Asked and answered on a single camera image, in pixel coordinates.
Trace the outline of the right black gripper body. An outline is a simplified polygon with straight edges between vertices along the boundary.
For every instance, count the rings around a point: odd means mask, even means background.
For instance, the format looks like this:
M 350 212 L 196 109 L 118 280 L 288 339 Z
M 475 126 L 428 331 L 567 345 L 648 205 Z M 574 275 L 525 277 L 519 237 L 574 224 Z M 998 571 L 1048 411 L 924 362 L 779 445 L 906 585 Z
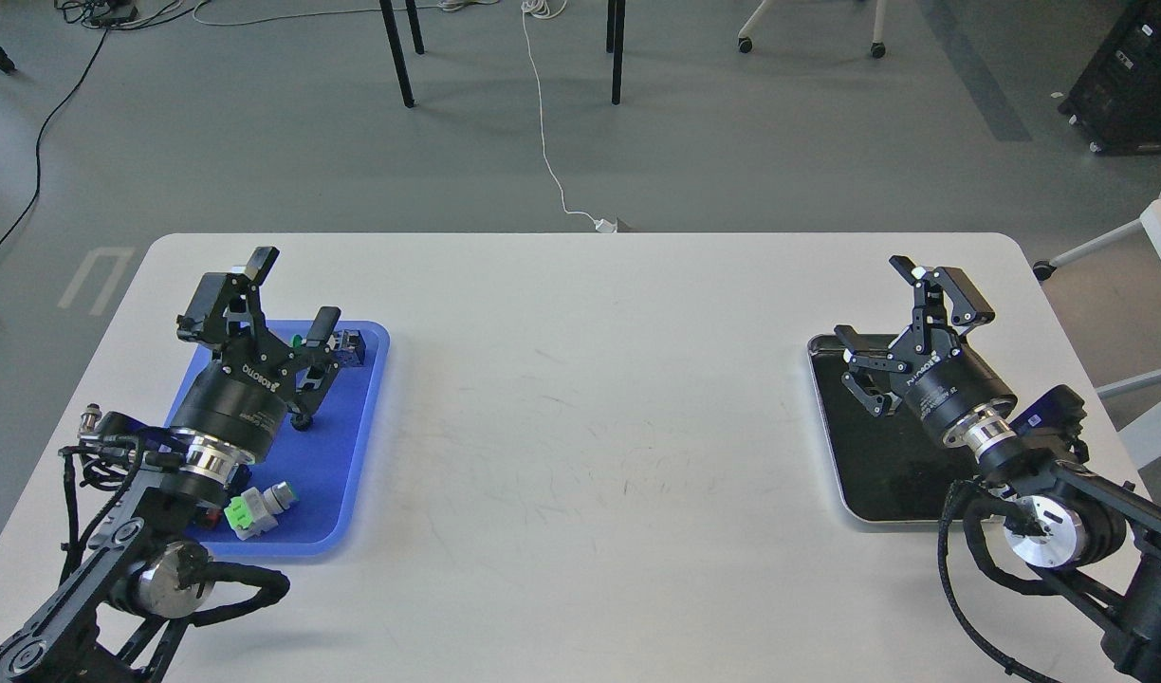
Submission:
M 892 375 L 892 412 L 906 408 L 940 447 L 966 445 L 978 414 L 1009 416 L 1017 407 L 1017 395 L 965 341 L 952 346 L 939 337 L 931 353 L 920 354 L 917 341 L 897 337 L 892 355 L 907 366 Z

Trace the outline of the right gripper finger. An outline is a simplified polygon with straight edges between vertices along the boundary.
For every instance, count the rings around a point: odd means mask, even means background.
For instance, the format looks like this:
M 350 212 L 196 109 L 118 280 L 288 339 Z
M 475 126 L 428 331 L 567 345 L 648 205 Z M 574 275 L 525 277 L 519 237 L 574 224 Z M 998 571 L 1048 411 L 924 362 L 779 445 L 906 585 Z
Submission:
M 848 369 L 842 384 L 871 416 L 895 415 L 901 398 L 892 388 L 893 376 L 908 378 L 913 364 L 884 348 L 872 350 L 866 337 L 850 325 L 836 325 L 835 337 L 845 347 Z
M 917 354 L 949 354 L 967 341 L 971 329 L 993 323 L 996 311 L 960 268 L 920 267 L 907 256 L 889 263 L 913 289 L 913 315 L 900 337 Z

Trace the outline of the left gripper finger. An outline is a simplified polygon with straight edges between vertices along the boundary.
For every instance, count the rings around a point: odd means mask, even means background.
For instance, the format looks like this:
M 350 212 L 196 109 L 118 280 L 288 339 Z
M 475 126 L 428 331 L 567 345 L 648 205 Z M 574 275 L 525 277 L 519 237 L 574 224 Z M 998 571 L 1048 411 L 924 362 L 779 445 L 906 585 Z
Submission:
M 260 286 L 280 251 L 259 247 L 241 272 L 207 272 L 185 314 L 176 316 L 176 337 L 211 350 L 218 360 L 277 360 L 281 338 L 266 325 Z
M 325 341 L 326 337 L 334 332 L 338 319 L 341 319 L 340 308 L 320 307 L 308 330 L 307 340 Z M 296 350 L 296 360 L 300 362 L 298 368 L 304 369 L 304 375 L 295 390 L 291 414 L 315 415 L 319 411 L 326 393 L 332 388 L 339 365 L 320 347 L 300 347 Z

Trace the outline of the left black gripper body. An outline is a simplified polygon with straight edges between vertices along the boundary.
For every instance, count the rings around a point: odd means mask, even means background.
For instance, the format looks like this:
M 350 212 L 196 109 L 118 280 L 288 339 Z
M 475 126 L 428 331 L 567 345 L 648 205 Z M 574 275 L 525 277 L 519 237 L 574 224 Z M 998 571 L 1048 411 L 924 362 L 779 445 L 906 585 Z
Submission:
M 281 339 L 277 360 L 218 360 L 211 354 L 176 407 L 170 429 L 228 444 L 272 443 L 289 419 L 304 375 L 296 360 L 298 348 Z

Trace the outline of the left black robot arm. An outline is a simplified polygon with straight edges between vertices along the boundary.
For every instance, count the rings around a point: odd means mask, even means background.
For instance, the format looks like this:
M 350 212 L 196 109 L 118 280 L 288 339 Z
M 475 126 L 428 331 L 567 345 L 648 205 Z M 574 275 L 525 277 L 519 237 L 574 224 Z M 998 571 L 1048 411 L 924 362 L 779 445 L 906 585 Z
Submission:
M 93 414 L 62 450 L 68 513 L 60 587 L 0 645 L 0 682 L 160 682 L 186 631 L 281 601 L 282 571 L 218 562 L 187 535 L 226 508 L 231 479 L 261 463 L 284 422 L 307 431 L 341 371 L 320 307 L 302 344 L 267 328 L 260 289 L 280 251 L 209 272 L 176 336 L 211 351 L 170 425 Z

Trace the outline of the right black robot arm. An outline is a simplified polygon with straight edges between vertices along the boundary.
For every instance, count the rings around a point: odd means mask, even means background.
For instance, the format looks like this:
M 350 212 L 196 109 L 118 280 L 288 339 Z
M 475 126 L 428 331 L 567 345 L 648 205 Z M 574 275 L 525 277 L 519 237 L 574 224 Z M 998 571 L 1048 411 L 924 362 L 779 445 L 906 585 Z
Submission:
M 949 577 L 954 519 L 987 578 L 1070 601 L 1101 628 L 1116 671 L 1161 682 L 1161 506 L 1088 470 L 1084 402 L 1069 386 L 1014 414 L 1014 393 L 967 341 L 994 311 L 962 269 L 920 267 L 906 256 L 890 265 L 913 290 L 910 323 L 888 345 L 837 325 L 848 364 L 841 381 L 870 415 L 907 408 L 937 446 L 975 456 L 976 475 L 949 486 L 937 531 L 942 591 L 959 626 L 1007 674 L 1045 680 L 962 613 Z

